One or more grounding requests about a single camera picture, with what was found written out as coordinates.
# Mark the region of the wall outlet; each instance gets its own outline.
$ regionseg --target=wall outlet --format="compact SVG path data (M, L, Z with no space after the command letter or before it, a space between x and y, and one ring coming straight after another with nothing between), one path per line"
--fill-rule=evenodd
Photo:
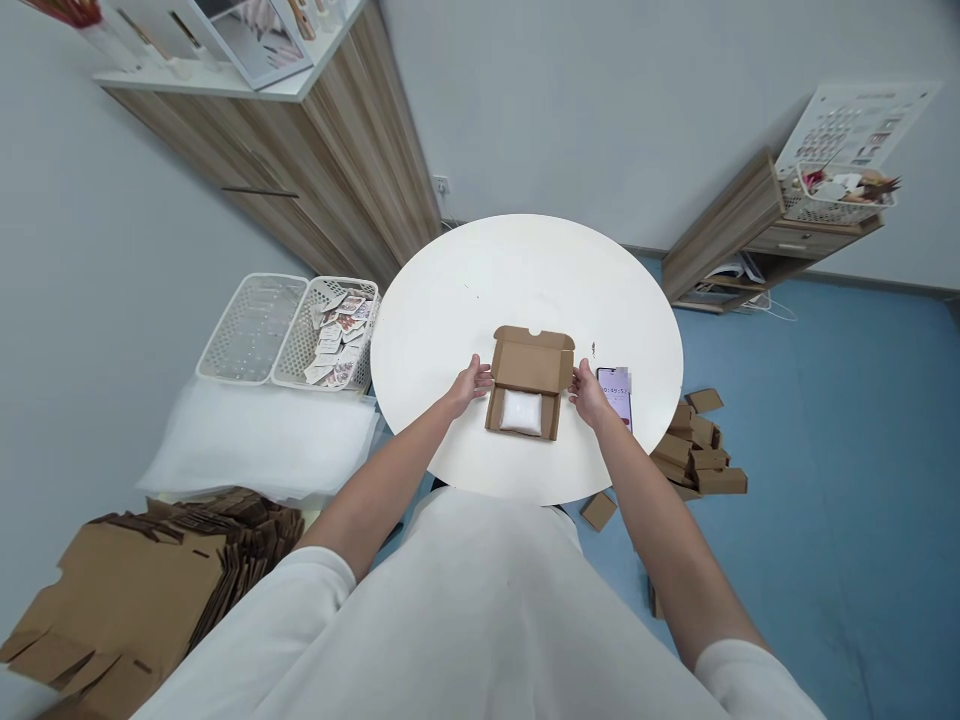
M433 191L437 195L446 196L450 194L450 178L445 175L433 176Z

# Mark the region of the wooden cabinet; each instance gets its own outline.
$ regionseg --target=wooden cabinet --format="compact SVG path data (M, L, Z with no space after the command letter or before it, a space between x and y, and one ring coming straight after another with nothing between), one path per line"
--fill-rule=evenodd
M297 102L104 89L318 273L385 288L440 234L376 2Z
M674 307L723 313L796 275L883 226L876 215L859 225L786 220L769 150L757 155L724 189L663 260L663 291ZM764 277L710 277L746 251ZM716 286L703 291L704 284Z

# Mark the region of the white plastic basket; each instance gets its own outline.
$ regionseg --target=white plastic basket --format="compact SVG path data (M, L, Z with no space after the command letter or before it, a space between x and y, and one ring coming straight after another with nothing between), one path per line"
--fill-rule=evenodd
M373 295L373 310L367 319L367 331L363 334L363 345L360 347L360 357L353 366L353 371L347 382L339 387L320 387L307 383L303 371L313 364L316 358L317 341L320 331L313 329L310 319L310 307L323 305L332 300L325 291L324 285L329 284L334 289L360 290ZM370 280L354 278L318 277L310 281L306 292L300 300L296 317L290 324L290 329L280 348L280 355L270 373L270 379L276 385L297 388L299 390L315 390L317 392L340 392L342 390L358 390L366 392L370 384L370 338L373 335L373 326L380 309L380 293L377 284Z
M896 197L892 194L884 196L884 204L870 205L832 202L815 198L807 191L803 176L805 173L819 170L822 167L823 165L818 163L798 163L793 175L788 176L783 181L783 204L787 208L787 211L783 214L785 219L823 223L825 225L856 225L897 204ZM875 169L883 174L880 168ZM831 165L830 170L834 173L863 172L863 168L857 165Z
M236 385L267 382L307 287L306 278L293 275L247 275L207 341L197 375Z

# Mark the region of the white bag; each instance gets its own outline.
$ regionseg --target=white bag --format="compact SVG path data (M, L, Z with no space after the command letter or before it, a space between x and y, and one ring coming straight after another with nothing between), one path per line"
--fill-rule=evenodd
M540 431L540 408L543 400L539 395L503 391L503 415L500 418L501 430L516 430L524 435L542 437Z
M356 393L195 378L137 486L176 500L238 485L304 507L335 495L366 462L379 417L376 399Z

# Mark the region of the phone screen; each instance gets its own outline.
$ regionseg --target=phone screen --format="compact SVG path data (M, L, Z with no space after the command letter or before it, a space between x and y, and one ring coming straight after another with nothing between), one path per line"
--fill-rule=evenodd
M633 413L630 410L630 375L626 370L616 368L597 368L597 380L603 388L603 394L617 411L627 429L633 433Z

